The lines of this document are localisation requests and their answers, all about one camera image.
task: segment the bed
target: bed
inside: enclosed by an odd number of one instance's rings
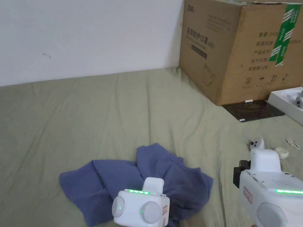
[[[287,148],[282,169],[303,180],[303,153],[285,141],[303,147],[302,126],[288,116],[240,123],[180,68],[0,87],[0,226],[86,226],[59,174],[159,143],[214,178],[208,204],[181,226],[251,227],[232,178],[256,136]]]

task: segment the white controller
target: white controller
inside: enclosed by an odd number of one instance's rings
[[[273,150],[253,149],[250,169],[240,174],[240,201],[258,227],[300,227],[303,182],[281,171]]]
[[[255,138],[249,146],[250,150],[252,149],[264,149],[265,148],[265,144],[264,144],[264,140],[260,137]]]
[[[142,191],[120,191],[112,206],[114,222],[128,227],[166,226],[170,200],[163,194],[163,185],[163,179],[148,177]]]

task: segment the round white button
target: round white button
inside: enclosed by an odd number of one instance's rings
[[[161,215],[160,206],[156,202],[147,202],[142,208],[143,220],[148,224],[156,223]]]
[[[115,218],[120,217],[124,211],[124,199],[121,196],[117,196],[114,199],[112,206],[112,214]]]
[[[261,203],[257,208],[257,218],[264,227],[283,227],[287,225],[284,211],[272,203]]]

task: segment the blue towel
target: blue towel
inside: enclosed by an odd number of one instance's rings
[[[59,182],[92,227],[113,219],[112,203],[119,191],[142,190],[147,177],[164,180],[163,193],[170,198],[169,227],[199,212],[209,200],[213,183],[200,168],[186,167],[183,158],[157,143],[139,147],[136,163],[94,160],[78,170],[61,173]]]

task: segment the white wall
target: white wall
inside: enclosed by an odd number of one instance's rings
[[[183,0],[1,0],[0,86],[177,66]]]

